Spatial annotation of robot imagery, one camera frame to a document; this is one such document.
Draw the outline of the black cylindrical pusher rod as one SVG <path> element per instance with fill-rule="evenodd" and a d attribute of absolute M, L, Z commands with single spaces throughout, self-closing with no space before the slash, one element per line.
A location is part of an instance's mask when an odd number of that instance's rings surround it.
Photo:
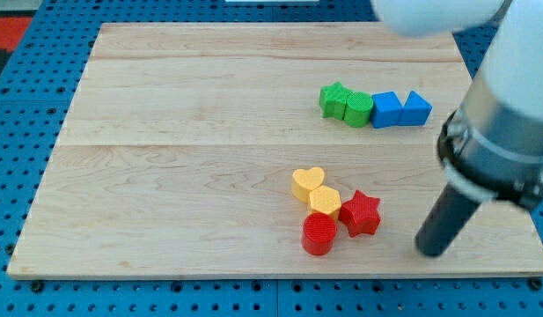
<path fill-rule="evenodd" d="M 480 205 L 448 183 L 415 235 L 417 250 L 428 257 L 442 255 Z"/>

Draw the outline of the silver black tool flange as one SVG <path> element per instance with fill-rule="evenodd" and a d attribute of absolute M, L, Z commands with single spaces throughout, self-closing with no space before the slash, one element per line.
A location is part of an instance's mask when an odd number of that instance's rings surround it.
<path fill-rule="evenodd" d="M 483 78 L 444 123 L 437 152 L 451 185 L 477 203 L 543 201 L 543 119 L 498 99 Z"/>

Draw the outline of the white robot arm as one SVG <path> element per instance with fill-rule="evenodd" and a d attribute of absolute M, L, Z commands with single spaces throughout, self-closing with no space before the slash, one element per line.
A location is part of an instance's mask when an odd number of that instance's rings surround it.
<path fill-rule="evenodd" d="M 372 6 L 385 26 L 407 37 L 499 23 L 437 139 L 448 183 L 415 236 L 416 248 L 441 255 L 488 201 L 533 210 L 543 200 L 543 0 L 376 0 Z"/>

